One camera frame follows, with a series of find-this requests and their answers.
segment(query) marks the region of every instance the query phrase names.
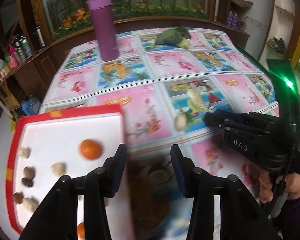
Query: purple water bottle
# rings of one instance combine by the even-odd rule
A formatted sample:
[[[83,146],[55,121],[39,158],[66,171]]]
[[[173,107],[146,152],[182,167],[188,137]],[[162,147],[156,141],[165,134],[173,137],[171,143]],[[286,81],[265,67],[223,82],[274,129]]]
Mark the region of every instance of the purple water bottle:
[[[112,0],[88,0],[87,3],[101,57],[104,61],[114,60],[119,57],[119,50],[111,12]]]
[[[231,25],[231,27],[232,28],[236,28],[237,27],[237,25],[238,25],[238,20],[239,20],[239,17],[238,17],[238,15],[235,13],[234,15],[233,15],[233,19],[232,19],[232,25]]]
[[[227,26],[229,26],[229,27],[232,26],[233,15],[234,15],[233,12],[229,12],[229,14],[228,14]]]

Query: screw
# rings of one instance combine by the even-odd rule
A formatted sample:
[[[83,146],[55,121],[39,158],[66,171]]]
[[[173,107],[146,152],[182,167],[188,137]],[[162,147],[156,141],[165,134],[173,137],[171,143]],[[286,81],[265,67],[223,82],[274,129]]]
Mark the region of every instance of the screw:
[[[102,174],[102,173],[104,173],[105,171],[106,171],[105,168],[99,167],[99,168],[96,168],[94,172],[95,172],[96,174]]]
[[[203,172],[203,169],[196,167],[196,168],[193,169],[193,172],[195,174],[201,174]]]
[[[236,182],[238,180],[238,177],[234,174],[229,175],[228,178],[233,182]]]
[[[63,175],[63,176],[60,178],[60,180],[61,180],[62,182],[66,182],[69,178],[70,178],[70,177],[69,177],[68,175]]]

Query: purple can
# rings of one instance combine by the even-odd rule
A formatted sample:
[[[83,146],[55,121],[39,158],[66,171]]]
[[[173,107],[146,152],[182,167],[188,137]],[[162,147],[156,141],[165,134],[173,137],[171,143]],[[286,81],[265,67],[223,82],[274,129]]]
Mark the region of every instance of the purple can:
[[[87,4],[102,59],[104,61],[116,59],[119,57],[119,50],[111,11],[112,0],[88,0]]]

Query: orange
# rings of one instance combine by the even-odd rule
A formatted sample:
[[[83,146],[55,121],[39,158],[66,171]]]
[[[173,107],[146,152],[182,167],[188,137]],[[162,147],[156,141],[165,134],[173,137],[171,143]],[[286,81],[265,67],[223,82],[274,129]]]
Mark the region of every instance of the orange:
[[[78,225],[78,236],[82,239],[82,240],[85,240],[85,236],[84,236],[84,223],[81,222],[79,225]]]
[[[80,143],[79,151],[84,158],[95,160],[100,157],[102,146],[93,140],[87,139]]]

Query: human hand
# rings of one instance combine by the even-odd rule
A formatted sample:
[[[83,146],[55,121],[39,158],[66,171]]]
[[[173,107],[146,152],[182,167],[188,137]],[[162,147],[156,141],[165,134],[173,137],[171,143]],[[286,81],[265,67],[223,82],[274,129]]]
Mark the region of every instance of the human hand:
[[[260,173],[260,193],[259,197],[263,204],[266,202],[272,201],[273,192],[272,192],[272,183],[270,181],[270,176],[268,171],[261,171]],[[279,183],[282,180],[282,176],[278,177],[276,183]],[[300,198],[300,174],[291,173],[288,174],[286,179],[286,191],[289,192],[288,198],[290,200]]]

